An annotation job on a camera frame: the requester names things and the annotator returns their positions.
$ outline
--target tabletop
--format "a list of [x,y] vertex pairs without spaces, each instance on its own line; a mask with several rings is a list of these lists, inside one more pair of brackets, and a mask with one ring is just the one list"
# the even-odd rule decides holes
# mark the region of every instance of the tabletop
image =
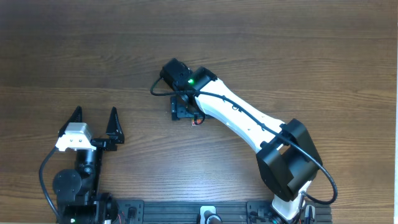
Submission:
[[[126,142],[100,191],[145,201],[270,200],[251,148],[217,120],[172,121],[149,93],[178,58],[265,114],[308,128],[339,196],[335,223],[392,223],[397,2],[0,2],[0,221],[54,222],[38,169],[76,106],[95,136],[117,107]],[[163,83],[159,91],[169,88]],[[73,167],[57,152],[44,177]],[[309,193],[331,197],[318,174]]]

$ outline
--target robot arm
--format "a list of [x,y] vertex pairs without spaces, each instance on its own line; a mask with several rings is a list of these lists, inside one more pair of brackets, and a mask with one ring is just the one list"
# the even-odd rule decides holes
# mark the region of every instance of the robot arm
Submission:
[[[322,166],[322,160],[305,126],[296,119],[285,124],[261,113],[203,67],[193,72],[173,58],[163,66],[160,79],[175,91],[175,95],[180,95],[186,104],[200,110],[202,114],[220,120],[251,146],[256,153],[260,175],[275,194],[272,203],[274,210],[285,221],[292,220],[301,207],[302,192],[306,191]],[[154,93],[154,86],[151,89],[153,95],[167,95]],[[275,136],[277,133],[288,139],[288,142]],[[289,147],[281,154],[279,149],[289,144],[304,149],[318,165],[294,147]]]

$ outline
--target wooden surface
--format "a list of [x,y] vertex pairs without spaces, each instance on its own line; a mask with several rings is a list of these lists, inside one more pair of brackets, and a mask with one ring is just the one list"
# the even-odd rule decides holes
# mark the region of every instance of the wooden surface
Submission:
[[[397,3],[386,0],[0,1],[0,221],[55,220],[38,169],[77,105],[96,136],[116,106],[126,134],[104,155],[103,192],[271,199],[242,139],[215,120],[172,122],[169,99],[149,94],[177,57],[307,126],[339,189],[335,223],[392,223],[396,27]],[[74,159],[51,158],[51,193]],[[327,199],[331,187],[318,175],[309,192]]]

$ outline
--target white plastic part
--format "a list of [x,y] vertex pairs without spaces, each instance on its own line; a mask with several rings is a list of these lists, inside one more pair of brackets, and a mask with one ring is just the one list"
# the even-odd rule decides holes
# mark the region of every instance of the white plastic part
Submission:
[[55,147],[62,152],[67,148],[95,150],[96,147],[90,143],[92,135],[86,123],[69,123],[65,134],[58,138]]
[[[245,110],[251,113],[259,121],[264,123],[267,127],[271,128],[273,131],[279,133],[282,130],[279,126],[284,123],[283,121],[271,118],[270,116],[261,113],[250,104],[236,96],[231,90],[228,89],[226,85],[224,85],[223,81],[220,79],[209,82],[200,91],[225,96],[233,100],[238,105],[242,106]],[[261,150],[260,144],[263,141],[270,142],[275,137],[270,132],[263,131],[261,127],[251,118],[233,108],[232,104],[227,101],[204,94],[199,95],[195,99],[199,108],[205,114],[208,114],[227,125],[236,134],[243,138],[256,153]]]
[[310,186],[311,181],[308,181],[304,184],[304,186],[299,190],[298,196],[289,202],[285,202],[284,200],[280,199],[278,196],[275,195],[272,201],[272,207],[274,210],[281,215],[286,221],[289,221],[296,216],[299,212],[299,205],[300,205],[300,198],[301,193],[307,191],[307,188]]

